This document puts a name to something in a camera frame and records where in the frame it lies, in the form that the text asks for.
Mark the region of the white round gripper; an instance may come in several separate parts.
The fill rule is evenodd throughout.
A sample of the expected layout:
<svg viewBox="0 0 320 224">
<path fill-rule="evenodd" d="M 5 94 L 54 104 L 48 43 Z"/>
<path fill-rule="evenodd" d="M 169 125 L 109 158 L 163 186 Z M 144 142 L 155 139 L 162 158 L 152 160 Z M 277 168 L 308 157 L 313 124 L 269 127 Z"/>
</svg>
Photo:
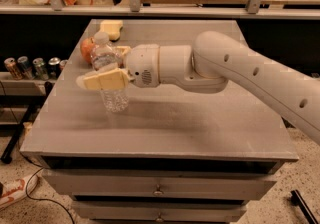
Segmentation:
<svg viewBox="0 0 320 224">
<path fill-rule="evenodd" d="M 76 78 L 76 84 L 85 90 L 120 90 L 131 82 L 139 88 L 154 88 L 159 82 L 159 51 L 157 44 L 143 44 L 131 49 L 130 46 L 116 46 L 116 50 L 125 57 L 128 70 L 91 71 Z"/>
</svg>

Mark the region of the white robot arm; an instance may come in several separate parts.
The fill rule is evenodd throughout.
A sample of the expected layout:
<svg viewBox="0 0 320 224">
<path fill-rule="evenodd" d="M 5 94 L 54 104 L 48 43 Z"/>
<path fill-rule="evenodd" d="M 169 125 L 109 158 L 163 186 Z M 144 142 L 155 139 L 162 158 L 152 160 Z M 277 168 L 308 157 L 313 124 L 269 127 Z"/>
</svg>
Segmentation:
<svg viewBox="0 0 320 224">
<path fill-rule="evenodd" d="M 196 93 L 218 93 L 234 82 L 320 143 L 320 82 L 273 61 L 216 31 L 192 45 L 138 45 L 124 50 L 123 66 L 112 63 L 76 79 L 86 90 L 119 90 L 133 84 L 173 84 Z"/>
</svg>

